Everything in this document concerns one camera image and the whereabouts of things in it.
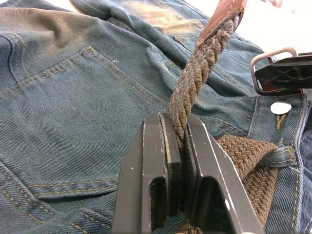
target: faded denim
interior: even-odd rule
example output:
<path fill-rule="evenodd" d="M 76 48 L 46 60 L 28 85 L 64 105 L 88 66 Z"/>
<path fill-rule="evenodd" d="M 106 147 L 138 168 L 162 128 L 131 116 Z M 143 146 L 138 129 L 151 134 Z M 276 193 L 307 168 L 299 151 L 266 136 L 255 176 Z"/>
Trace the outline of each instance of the faded denim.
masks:
<path fill-rule="evenodd" d="M 208 19 L 182 0 L 73 3 L 86 14 L 0 5 L 0 233 L 109 232 L 121 161 L 142 120 L 166 111 Z M 249 63 L 262 52 L 234 34 L 193 113 L 217 139 L 279 146 L 260 162 L 280 169 L 266 232 L 309 232 L 311 103 L 255 92 Z M 283 121 L 270 111 L 280 100 L 292 105 Z"/>

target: belt buckle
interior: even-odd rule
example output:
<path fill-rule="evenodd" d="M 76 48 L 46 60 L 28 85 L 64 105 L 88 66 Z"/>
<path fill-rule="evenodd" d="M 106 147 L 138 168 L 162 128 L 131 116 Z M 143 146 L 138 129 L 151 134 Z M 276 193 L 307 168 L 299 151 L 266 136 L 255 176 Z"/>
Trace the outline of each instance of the belt buckle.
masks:
<path fill-rule="evenodd" d="M 288 52 L 290 58 L 273 61 L 271 56 Z M 255 64 L 268 59 L 270 64 L 255 70 Z M 297 54 L 292 47 L 266 52 L 254 57 L 250 63 L 255 90 L 264 96 L 279 96 L 303 93 L 303 88 L 312 88 L 312 53 Z"/>

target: blue denim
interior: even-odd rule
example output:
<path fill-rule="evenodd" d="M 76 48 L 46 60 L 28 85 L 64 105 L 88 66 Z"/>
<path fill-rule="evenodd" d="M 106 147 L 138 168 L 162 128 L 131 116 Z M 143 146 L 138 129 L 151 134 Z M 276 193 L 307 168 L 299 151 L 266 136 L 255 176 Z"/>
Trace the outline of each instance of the blue denim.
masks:
<path fill-rule="evenodd" d="M 122 159 L 142 120 L 166 111 L 208 20 L 182 0 L 73 3 L 86 14 L 0 5 L 0 233 L 109 232 Z M 192 112 L 216 139 L 279 146 L 260 162 L 279 168 L 266 232 L 309 232 L 311 103 L 255 92 L 249 64 L 262 52 L 234 34 Z M 270 111 L 281 100 L 283 121 Z"/>

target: metal button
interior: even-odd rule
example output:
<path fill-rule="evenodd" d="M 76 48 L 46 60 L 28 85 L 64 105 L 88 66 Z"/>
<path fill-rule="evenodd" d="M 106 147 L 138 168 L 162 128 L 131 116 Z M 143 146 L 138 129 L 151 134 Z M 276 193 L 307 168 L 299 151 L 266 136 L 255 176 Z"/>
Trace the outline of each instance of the metal button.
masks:
<path fill-rule="evenodd" d="M 292 105 L 286 101 L 277 101 L 271 105 L 272 113 L 276 115 L 283 115 L 292 109 Z"/>

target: pocket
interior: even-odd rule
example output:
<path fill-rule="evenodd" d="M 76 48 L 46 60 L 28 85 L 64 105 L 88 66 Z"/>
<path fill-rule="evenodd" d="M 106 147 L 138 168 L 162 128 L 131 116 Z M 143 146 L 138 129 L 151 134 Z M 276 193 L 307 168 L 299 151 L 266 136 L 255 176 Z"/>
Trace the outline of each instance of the pocket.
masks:
<path fill-rule="evenodd" d="M 40 199 L 105 195 L 167 103 L 92 47 L 1 94 L 2 162 Z"/>

